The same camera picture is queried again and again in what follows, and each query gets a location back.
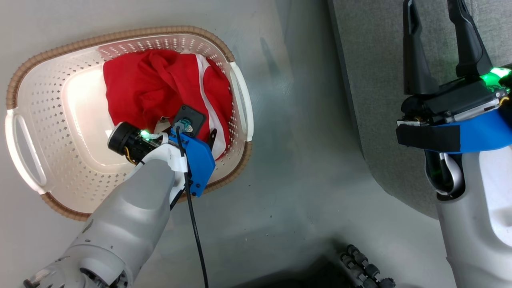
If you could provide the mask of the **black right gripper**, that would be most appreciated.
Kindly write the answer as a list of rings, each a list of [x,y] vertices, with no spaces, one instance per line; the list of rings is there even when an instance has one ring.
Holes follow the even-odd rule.
[[[422,25],[413,0],[403,2],[404,116],[397,126],[438,126],[460,122],[497,109],[509,99],[511,65],[493,68],[464,0],[448,0],[456,31],[459,78],[439,88],[421,41]]]

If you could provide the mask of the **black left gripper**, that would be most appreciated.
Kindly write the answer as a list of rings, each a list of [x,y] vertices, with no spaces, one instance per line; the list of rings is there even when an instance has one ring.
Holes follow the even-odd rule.
[[[207,144],[213,151],[216,141],[217,129],[212,129]],[[139,164],[148,153],[169,142],[167,133],[151,134],[141,130],[128,122],[121,122],[115,126],[108,137],[108,148],[126,158],[132,164]]]

